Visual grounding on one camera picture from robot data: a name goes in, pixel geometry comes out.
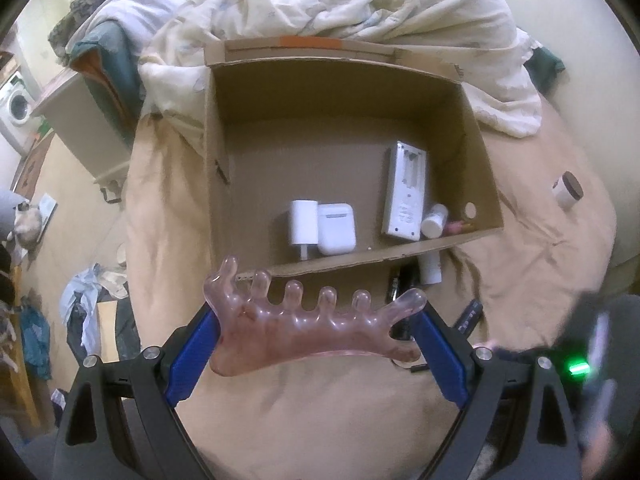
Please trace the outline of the person's right hand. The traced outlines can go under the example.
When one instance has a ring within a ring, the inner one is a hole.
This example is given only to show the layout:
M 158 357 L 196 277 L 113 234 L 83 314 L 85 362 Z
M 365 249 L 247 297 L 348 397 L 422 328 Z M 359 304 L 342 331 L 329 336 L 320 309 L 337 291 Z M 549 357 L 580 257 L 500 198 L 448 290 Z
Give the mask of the person's right hand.
M 577 360 L 568 367 L 568 379 L 572 382 L 582 380 L 582 390 L 577 400 L 577 430 L 580 454 L 582 454 L 582 478 L 593 479 L 604 469 L 614 455 L 616 443 L 613 429 L 608 420 L 613 415 L 617 382 L 606 378 L 604 363 L 600 367 L 586 366 Z M 494 466 L 499 446 L 506 438 L 506 426 L 512 419 L 509 402 L 503 403 L 491 426 L 488 440 L 472 469 L 470 479 L 485 479 Z

